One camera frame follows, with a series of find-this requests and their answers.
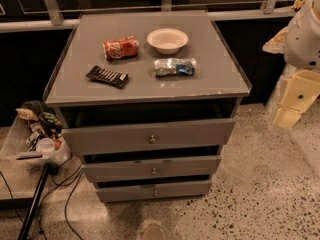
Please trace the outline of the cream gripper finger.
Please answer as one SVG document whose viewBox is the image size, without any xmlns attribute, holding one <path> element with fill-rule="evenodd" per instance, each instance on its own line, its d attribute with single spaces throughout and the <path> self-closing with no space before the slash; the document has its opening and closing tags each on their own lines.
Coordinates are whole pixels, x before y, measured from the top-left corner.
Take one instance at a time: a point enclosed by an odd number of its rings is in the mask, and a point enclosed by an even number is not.
<svg viewBox="0 0 320 240">
<path fill-rule="evenodd" d="M 279 102 L 273 124 L 290 129 L 300 120 L 320 95 L 320 74 L 311 70 L 294 73 Z"/>
<path fill-rule="evenodd" d="M 263 45 L 262 50 L 271 54 L 282 54 L 284 52 L 284 40 L 287 30 L 287 27 L 281 29 L 273 38 Z"/>
</svg>

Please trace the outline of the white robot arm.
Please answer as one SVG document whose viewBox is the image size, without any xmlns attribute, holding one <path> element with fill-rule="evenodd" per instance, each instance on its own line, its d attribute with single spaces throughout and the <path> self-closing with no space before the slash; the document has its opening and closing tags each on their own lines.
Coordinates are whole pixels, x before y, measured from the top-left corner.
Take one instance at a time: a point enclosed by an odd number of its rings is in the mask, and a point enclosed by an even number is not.
<svg viewBox="0 0 320 240">
<path fill-rule="evenodd" d="M 296 71 L 287 78 L 273 124 L 292 128 L 320 95 L 320 0 L 297 0 L 298 12 L 263 50 L 283 54 Z"/>
</svg>

